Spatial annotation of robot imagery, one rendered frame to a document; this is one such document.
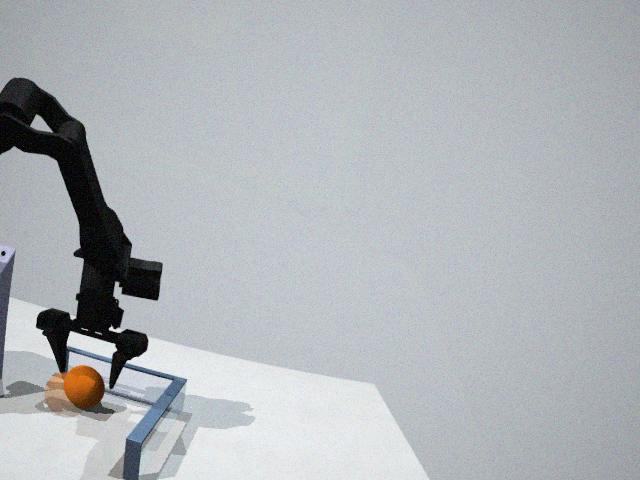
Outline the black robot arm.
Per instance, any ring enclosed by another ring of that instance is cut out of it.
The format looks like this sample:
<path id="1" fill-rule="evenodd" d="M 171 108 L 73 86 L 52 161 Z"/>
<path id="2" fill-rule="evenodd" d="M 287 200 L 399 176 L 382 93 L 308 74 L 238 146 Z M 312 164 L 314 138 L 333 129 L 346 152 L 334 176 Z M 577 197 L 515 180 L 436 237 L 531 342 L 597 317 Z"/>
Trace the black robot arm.
<path id="1" fill-rule="evenodd" d="M 53 133 L 30 127 L 36 115 Z M 104 201 L 85 126 L 34 81 L 16 77 L 0 93 L 0 154 L 13 147 L 58 162 L 80 225 L 74 252 L 84 259 L 80 287 L 113 293 L 117 281 L 123 295 L 158 300 L 163 263 L 131 258 L 132 244 Z"/>

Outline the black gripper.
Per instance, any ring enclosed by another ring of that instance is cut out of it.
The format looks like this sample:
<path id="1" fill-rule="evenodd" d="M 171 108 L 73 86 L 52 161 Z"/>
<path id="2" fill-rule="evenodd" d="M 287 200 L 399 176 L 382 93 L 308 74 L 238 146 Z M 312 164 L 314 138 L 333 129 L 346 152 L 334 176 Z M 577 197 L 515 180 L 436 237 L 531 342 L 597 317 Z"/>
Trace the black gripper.
<path id="1" fill-rule="evenodd" d="M 54 308 L 41 311 L 36 319 L 36 328 L 44 330 L 42 335 L 49 341 L 60 373 L 65 372 L 66 368 L 67 340 L 70 331 L 114 343 L 117 351 L 112 355 L 109 378 L 111 390 L 125 363 L 147 352 L 149 344 L 146 334 L 135 330 L 126 329 L 120 333 L 109 331 L 112 325 L 110 321 L 112 303 L 115 302 L 113 296 L 114 293 L 93 292 L 80 287 L 80 293 L 76 294 L 78 301 L 76 319 L 71 319 L 69 312 Z"/>

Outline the clear corner wall with blue-grey edges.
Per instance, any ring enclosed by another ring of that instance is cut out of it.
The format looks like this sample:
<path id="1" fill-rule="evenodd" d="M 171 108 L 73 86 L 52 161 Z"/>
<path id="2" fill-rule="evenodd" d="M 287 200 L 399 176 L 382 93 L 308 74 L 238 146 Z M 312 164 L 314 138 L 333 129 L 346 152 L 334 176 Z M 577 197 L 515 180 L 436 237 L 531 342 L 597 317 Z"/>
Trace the clear corner wall with blue-grey edges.
<path id="1" fill-rule="evenodd" d="M 68 350 L 66 350 L 66 353 L 66 373 L 76 366 L 86 365 L 88 367 L 92 367 L 102 376 L 105 384 L 104 391 L 123 396 L 128 399 L 141 401 L 146 404 L 155 404 L 158 398 L 161 397 L 161 394 L 164 393 L 165 389 L 167 389 L 172 382 L 170 379 L 152 376 L 147 373 L 123 367 L 115 386 L 111 390 L 109 388 L 111 370 L 110 363 L 72 353 Z M 167 436 L 168 432 L 170 432 L 169 430 L 172 428 L 172 425 L 175 423 L 176 419 L 178 419 L 178 416 L 184 408 L 183 403 L 185 400 L 186 383 L 174 398 L 173 402 L 170 403 L 171 405 L 168 406 L 168 409 L 159 419 L 158 423 L 156 423 L 156 426 L 154 426 L 141 446 L 142 450 L 138 480 L 140 480 L 142 474 L 144 474 L 144 471 L 152 461 L 151 459 L 158 451 L 163 440 L 165 440 L 164 438 Z"/>

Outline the light blue l-shaped low wall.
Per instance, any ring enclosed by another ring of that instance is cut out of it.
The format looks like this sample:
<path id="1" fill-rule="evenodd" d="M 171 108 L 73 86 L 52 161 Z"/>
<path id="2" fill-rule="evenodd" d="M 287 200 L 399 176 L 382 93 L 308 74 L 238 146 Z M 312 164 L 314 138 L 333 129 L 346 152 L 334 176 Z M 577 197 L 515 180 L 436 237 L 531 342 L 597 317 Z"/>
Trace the light blue l-shaped low wall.
<path id="1" fill-rule="evenodd" d="M 76 349 L 70 346 L 67 346 L 67 350 L 88 356 L 92 359 L 112 363 L 112 359 L 109 357 L 104 357 L 97 354 L 92 354 L 88 351 L 84 351 L 81 349 Z M 126 446 L 125 446 L 125 457 L 124 457 L 124 467 L 123 467 L 123 477 L 125 480 L 138 480 L 139 478 L 139 467 L 140 467 L 140 457 L 141 457 L 141 446 L 151 430 L 156 426 L 159 419 L 168 409 L 171 402 L 173 402 L 174 398 L 177 396 L 181 388 L 184 386 L 188 379 L 180 378 L 175 375 L 170 375 L 166 373 L 161 373 L 154 371 L 152 369 L 143 368 L 139 366 L 134 366 L 130 363 L 125 363 L 125 366 L 130 370 L 139 371 L 143 373 L 150 374 L 152 376 L 157 376 L 165 379 L 172 380 L 171 384 L 165 389 L 164 393 L 161 394 L 161 397 L 153 404 L 153 406 L 149 409 L 146 415 L 142 418 L 142 420 L 138 423 L 135 429 L 132 430 L 130 435 L 126 438 Z"/>

